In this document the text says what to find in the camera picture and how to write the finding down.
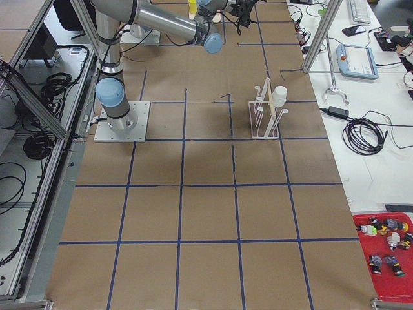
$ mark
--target white table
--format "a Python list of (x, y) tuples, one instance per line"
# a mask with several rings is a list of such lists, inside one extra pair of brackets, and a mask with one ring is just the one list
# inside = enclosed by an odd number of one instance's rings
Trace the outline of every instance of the white table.
[[(300, 9), (303, 11), (303, 18), (301, 21), (300, 26), (306, 29), (306, 31), (310, 31), (312, 34), (312, 37), (308, 40), (307, 45), (311, 45), (312, 40), (314, 38), (314, 35), (316, 34), (318, 24), (321, 20), (321, 17), (314, 17), (311, 15), (308, 15), (305, 11), (305, 8), (307, 5), (296, 5), (300, 7)], [(290, 12), (295, 12), (297, 11), (296, 8), (293, 6), (290, 6)], [(314, 5), (308, 8), (308, 12), (310, 14), (317, 14), (318, 8), (321, 8), (321, 5)], [(328, 32), (328, 35), (330, 38), (335, 38), (338, 41), (342, 42), (343, 44), (347, 45), (356, 45), (356, 46), (366, 46), (368, 44), (368, 47), (372, 49), (374, 60), (376, 63), (379, 64), (387, 64), (387, 63), (397, 63), (400, 62), (400, 58), (396, 54), (396, 52), (384, 52), (381, 50), (381, 47), (379, 46), (376, 38), (374, 37), (373, 32), (377, 30), (371, 31), (371, 33), (368, 33), (369, 30), (375, 29), (380, 27), (380, 23), (375, 17), (373, 11), (369, 7), (370, 10), (370, 18), (371, 18), (371, 24), (370, 26), (364, 26), (367, 31), (362, 33), (362, 34), (357, 34), (355, 36), (347, 37), (345, 34), (342, 33), (342, 29), (348, 28), (350, 26), (353, 26), (353, 24), (350, 22), (350, 11), (348, 9), (347, 5), (347, 0), (343, 0), (339, 11), (337, 12), (336, 18), (334, 19), (334, 22), (332, 23), (330, 30)], [(294, 14), (293, 17), (294, 19), (297, 19), (299, 14)], [(339, 43), (333, 39), (330, 40), (331, 44), (331, 49), (332, 53), (335, 55), (336, 54), (336, 49)], [(328, 55), (327, 51), (321, 52), (318, 56), (316, 61), (311, 67), (311, 72), (329, 72), (330, 67), (328, 64)], [(334, 61), (334, 71), (339, 72), (337, 61)], [(405, 67), (402, 64), (394, 65), (394, 66), (388, 66), (388, 67), (378, 67), (378, 72), (406, 72)]]
[[(312, 17), (305, 12), (306, 5), (297, 5), (303, 11), (301, 26), (316, 33), (320, 17)], [(311, 14), (317, 13), (317, 6), (310, 7)], [(290, 6), (290, 11), (297, 9)], [(380, 26), (378, 20), (370, 9), (371, 25), (367, 30)], [(347, 37), (341, 29), (351, 26), (347, 1), (343, 3), (332, 23), (329, 36), (334, 37), (344, 44), (365, 46), (368, 43), (367, 33)], [(378, 45), (373, 33), (370, 34), (371, 43), (368, 45), (376, 63), (394, 63), (399, 58), (395, 52), (383, 52)], [(336, 55), (338, 45), (330, 40), (332, 55)], [(320, 108), (328, 106), (339, 107), (350, 111), (350, 117), (363, 116), (368, 110), (375, 110), (391, 117), (394, 124), (413, 124), (413, 100), (410, 98), (408, 88), (403, 83), (406, 70), (403, 65), (390, 68), (379, 68), (379, 78), (375, 81), (344, 77), (336, 73), (336, 84), (344, 91), (350, 105), (345, 106), (339, 95), (328, 95), (324, 104), (324, 91), (331, 86), (327, 53), (320, 53), (314, 62), (310, 79)], [(334, 71), (339, 72), (337, 61), (334, 59)], [(385, 123), (383, 117), (369, 114), (367, 118), (376, 123)], [(413, 173), (413, 148), (398, 149), (390, 137), (386, 139), (384, 149), (373, 156), (361, 156), (353, 153), (344, 144), (341, 133), (346, 122), (330, 116), (323, 115), (323, 121), (328, 138), (336, 159), (337, 167), (348, 198), (350, 210), (358, 212), (385, 211), (384, 203), (411, 203), (413, 204), (412, 173)], [(401, 146), (413, 144), (413, 128), (395, 128), (394, 137)]]

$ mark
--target robotic arm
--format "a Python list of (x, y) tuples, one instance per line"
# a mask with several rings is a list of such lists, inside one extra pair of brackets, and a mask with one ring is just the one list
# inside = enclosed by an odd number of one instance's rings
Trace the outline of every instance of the robotic arm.
[(208, 53), (221, 50), (223, 40), (212, 23), (218, 10), (238, 17), (237, 27), (253, 23), (250, 13), (258, 0), (197, 0), (199, 7), (194, 20), (162, 9), (147, 0), (90, 0), (96, 8), (99, 36), (99, 81), (96, 96), (108, 116), (113, 130), (131, 129), (137, 115), (130, 108), (123, 86), (120, 62), (119, 22), (139, 24), (145, 28), (186, 39), (189, 44), (203, 45)]

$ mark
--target blue joint cap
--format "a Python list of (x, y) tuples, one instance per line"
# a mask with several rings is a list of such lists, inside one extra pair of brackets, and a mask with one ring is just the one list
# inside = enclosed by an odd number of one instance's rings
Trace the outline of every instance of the blue joint cap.
[(212, 0), (196, 0), (196, 4), (201, 7), (201, 6), (206, 6), (211, 3)]
[(125, 96), (122, 83), (112, 77), (99, 81), (96, 85), (95, 93), (102, 105), (108, 108), (120, 105)]
[(218, 53), (222, 48), (222, 38), (218, 33), (211, 34), (204, 42), (205, 50), (210, 54)]

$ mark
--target yellow bottle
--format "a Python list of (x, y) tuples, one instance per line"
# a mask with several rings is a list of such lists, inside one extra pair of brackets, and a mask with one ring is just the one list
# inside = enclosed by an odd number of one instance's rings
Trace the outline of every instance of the yellow bottle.
[(188, 0), (189, 3), (189, 18), (193, 19), (196, 12), (198, 11), (198, 7), (196, 6), (196, 0)]

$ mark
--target cardboard floor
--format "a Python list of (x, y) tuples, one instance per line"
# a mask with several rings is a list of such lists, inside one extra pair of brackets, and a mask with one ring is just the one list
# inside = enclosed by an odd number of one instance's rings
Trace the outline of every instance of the cardboard floor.
[[(186, 15), (186, 3), (160, 4)], [(147, 141), (87, 141), (47, 298), (54, 309), (370, 309), (375, 297), (285, 2), (201, 46), (126, 53)], [(280, 140), (250, 137), (248, 101), (288, 89)]]

